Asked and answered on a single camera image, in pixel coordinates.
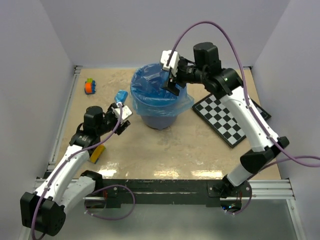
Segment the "single blue trash bag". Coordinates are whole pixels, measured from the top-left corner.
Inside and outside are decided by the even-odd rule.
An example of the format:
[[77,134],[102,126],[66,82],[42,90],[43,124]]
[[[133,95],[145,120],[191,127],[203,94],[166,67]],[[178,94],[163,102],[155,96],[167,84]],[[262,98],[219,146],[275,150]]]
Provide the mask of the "single blue trash bag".
[[178,96],[162,88],[167,75],[159,63],[150,63],[135,71],[130,82],[130,96],[138,115],[175,117],[194,105],[194,98],[186,87],[177,87]]

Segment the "blue trash bag roll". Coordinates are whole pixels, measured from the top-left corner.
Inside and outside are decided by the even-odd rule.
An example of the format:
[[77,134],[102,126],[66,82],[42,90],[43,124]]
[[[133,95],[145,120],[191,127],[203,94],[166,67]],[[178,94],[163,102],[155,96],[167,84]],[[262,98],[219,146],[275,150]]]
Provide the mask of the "blue trash bag roll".
[[129,95],[129,94],[128,94],[127,91],[120,89],[120,90],[116,93],[116,95],[115,95],[115,97],[114,97],[116,106],[117,106],[117,107],[120,107],[120,106],[123,107],[123,106],[125,105],[125,101],[126,101],[128,95]]

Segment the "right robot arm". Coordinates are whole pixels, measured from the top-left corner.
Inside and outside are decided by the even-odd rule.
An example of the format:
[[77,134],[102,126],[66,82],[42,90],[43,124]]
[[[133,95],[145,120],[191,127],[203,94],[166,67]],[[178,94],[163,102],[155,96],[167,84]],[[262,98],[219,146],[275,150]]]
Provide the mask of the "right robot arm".
[[168,72],[163,89],[178,96],[179,87],[202,84],[233,115],[244,134],[250,150],[240,157],[240,164],[225,175],[217,188],[222,198],[233,197],[241,185],[275,159],[289,145],[285,136],[278,136],[262,118],[245,92],[244,77],[232,68],[223,68],[217,46],[201,42],[193,47],[194,64],[177,51],[164,50],[160,57],[162,70]]

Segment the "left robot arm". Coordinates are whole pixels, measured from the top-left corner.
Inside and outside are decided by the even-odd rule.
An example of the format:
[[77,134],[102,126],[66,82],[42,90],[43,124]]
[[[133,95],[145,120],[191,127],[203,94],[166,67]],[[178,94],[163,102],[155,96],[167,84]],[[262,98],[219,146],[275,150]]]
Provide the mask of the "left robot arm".
[[101,136],[120,135],[130,125],[132,114],[122,102],[112,103],[106,112],[99,106],[86,109],[83,122],[58,165],[36,190],[25,192],[20,198],[22,225],[30,229],[33,240],[37,239],[36,232],[41,233],[40,239],[57,235],[67,214],[84,197],[99,196],[103,192],[101,174],[86,171],[75,183],[73,177],[85,162],[99,157],[99,148],[105,143]]

